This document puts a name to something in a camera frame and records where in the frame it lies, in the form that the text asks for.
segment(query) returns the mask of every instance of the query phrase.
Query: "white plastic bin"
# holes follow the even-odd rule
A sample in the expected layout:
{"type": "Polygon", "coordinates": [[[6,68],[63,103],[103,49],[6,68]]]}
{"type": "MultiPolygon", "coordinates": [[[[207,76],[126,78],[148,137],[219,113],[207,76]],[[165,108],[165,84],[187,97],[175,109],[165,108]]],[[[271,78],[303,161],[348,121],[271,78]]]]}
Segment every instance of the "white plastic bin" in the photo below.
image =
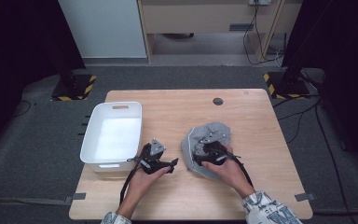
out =
{"type": "Polygon", "coordinates": [[[142,134],[142,106],[138,102],[96,105],[89,119],[80,159],[95,172],[129,171],[142,134]]]}

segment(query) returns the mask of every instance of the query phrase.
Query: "person's right hand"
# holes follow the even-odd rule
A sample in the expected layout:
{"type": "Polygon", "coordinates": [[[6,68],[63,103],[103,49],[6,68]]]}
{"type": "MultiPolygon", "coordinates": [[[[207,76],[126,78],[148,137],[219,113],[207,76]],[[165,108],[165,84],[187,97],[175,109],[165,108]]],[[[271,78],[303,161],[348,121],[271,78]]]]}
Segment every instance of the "person's right hand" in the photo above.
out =
{"type": "MultiPolygon", "coordinates": [[[[233,149],[229,145],[222,144],[227,151],[233,153],[233,149]]],[[[202,165],[208,170],[216,173],[230,187],[234,188],[244,199],[255,193],[255,189],[246,180],[240,166],[232,159],[226,158],[222,165],[214,165],[213,163],[203,161],[202,165]]]]}

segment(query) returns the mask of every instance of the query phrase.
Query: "patterned sleeve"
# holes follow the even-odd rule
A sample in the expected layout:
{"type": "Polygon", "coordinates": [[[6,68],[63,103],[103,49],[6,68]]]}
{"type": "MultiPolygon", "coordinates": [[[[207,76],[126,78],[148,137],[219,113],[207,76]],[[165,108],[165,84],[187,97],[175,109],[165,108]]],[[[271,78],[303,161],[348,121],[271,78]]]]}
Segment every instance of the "patterned sleeve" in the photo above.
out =
{"type": "Polygon", "coordinates": [[[106,214],[101,224],[131,224],[131,221],[124,216],[109,212],[106,214]]]}
{"type": "Polygon", "coordinates": [[[302,223],[286,205],[272,200],[266,192],[258,191],[242,200],[249,224],[302,223]]]}

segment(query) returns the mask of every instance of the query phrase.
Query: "white cabinet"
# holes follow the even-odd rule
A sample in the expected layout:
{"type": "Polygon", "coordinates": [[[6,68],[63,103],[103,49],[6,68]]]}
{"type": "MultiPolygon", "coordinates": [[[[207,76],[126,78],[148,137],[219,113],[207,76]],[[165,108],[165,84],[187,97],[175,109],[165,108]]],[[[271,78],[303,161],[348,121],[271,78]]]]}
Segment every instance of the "white cabinet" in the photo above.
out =
{"type": "Polygon", "coordinates": [[[136,0],[59,0],[82,58],[146,58],[136,0]]]}

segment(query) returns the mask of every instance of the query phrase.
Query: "hand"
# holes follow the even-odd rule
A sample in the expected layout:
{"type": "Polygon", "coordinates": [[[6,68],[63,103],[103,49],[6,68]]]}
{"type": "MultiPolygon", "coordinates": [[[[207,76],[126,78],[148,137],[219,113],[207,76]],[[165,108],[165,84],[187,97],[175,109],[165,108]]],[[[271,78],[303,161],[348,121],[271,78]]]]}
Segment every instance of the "hand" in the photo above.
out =
{"type": "Polygon", "coordinates": [[[136,206],[145,196],[150,186],[169,170],[170,167],[164,167],[151,175],[148,175],[142,169],[137,170],[130,181],[127,194],[116,213],[130,219],[136,206]]]}
{"type": "MultiPolygon", "coordinates": [[[[233,153],[233,149],[229,145],[222,144],[227,151],[233,153]]],[[[230,187],[234,188],[244,199],[255,193],[255,189],[246,180],[240,166],[232,159],[226,158],[222,165],[214,165],[213,163],[203,161],[202,165],[208,170],[216,173],[230,187]]]]}

